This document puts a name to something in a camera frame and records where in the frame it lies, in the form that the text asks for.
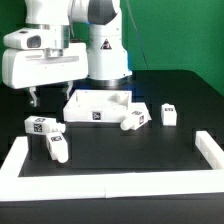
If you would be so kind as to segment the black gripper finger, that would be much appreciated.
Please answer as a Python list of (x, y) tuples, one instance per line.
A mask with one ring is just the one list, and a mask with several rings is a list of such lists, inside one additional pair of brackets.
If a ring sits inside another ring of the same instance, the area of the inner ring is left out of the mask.
[(29, 94), (31, 96), (31, 101), (30, 101), (30, 104), (33, 106), (33, 107), (37, 107), (39, 105), (39, 98), (38, 96), (36, 95), (36, 88), (35, 87), (30, 87), (29, 88)]
[(65, 93), (67, 100), (69, 100), (69, 98), (70, 98), (70, 93), (71, 93), (72, 88), (73, 88), (73, 81), (68, 81), (67, 86), (64, 88), (64, 93)]

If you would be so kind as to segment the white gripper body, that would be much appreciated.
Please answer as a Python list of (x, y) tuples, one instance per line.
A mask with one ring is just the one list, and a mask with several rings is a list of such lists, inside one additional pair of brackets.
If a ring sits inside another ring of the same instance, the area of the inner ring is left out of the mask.
[(7, 49), (2, 58), (3, 83), (13, 89), (84, 79), (88, 74), (85, 43), (71, 43), (62, 57), (42, 50)]

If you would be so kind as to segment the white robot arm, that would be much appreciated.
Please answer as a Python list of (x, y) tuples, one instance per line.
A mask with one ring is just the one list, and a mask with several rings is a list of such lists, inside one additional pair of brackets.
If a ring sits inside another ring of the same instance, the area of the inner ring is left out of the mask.
[(25, 27), (6, 35), (2, 81), (13, 89), (130, 79), (120, 0), (25, 0)]

